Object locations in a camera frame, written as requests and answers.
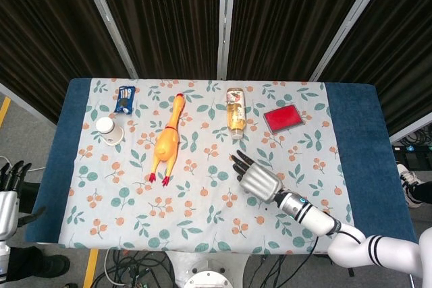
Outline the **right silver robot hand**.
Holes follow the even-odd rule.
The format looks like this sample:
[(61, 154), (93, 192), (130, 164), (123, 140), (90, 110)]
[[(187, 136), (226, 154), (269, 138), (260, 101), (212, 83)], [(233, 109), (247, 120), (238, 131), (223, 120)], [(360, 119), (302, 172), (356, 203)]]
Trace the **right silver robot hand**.
[(272, 172), (256, 163), (241, 150), (232, 155), (236, 179), (245, 192), (270, 203), (282, 189), (281, 180)]

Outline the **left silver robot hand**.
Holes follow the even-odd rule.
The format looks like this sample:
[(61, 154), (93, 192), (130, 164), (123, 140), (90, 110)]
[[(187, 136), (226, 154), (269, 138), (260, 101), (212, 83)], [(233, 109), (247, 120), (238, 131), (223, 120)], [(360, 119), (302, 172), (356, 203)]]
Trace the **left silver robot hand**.
[(42, 206), (33, 212), (40, 184), (24, 181), (31, 166), (18, 161), (1, 168), (1, 241), (7, 241), (17, 228), (37, 220), (46, 210)]

